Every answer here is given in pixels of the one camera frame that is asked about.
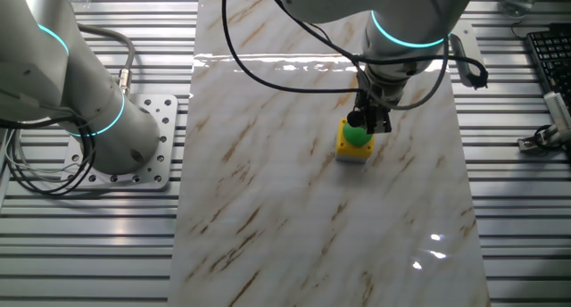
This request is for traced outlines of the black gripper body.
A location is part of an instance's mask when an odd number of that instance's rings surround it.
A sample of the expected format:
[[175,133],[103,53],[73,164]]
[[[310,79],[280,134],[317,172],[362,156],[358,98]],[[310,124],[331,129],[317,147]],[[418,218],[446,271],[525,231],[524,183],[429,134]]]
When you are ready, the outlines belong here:
[[375,115],[376,119],[383,119],[390,111],[379,101],[397,104],[402,96],[401,81],[370,80],[368,77],[358,77],[358,88],[360,92],[355,97],[355,108],[358,111]]

